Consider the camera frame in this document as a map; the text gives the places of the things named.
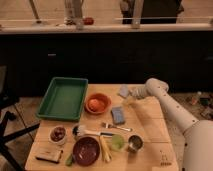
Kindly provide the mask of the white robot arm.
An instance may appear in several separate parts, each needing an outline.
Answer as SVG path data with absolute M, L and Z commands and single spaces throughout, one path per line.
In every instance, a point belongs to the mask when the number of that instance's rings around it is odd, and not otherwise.
M 154 96 L 166 110 L 185 138 L 182 171 L 213 171 L 213 121 L 198 120 L 168 94 L 169 85 L 150 78 L 134 86 L 130 94 L 135 99 Z

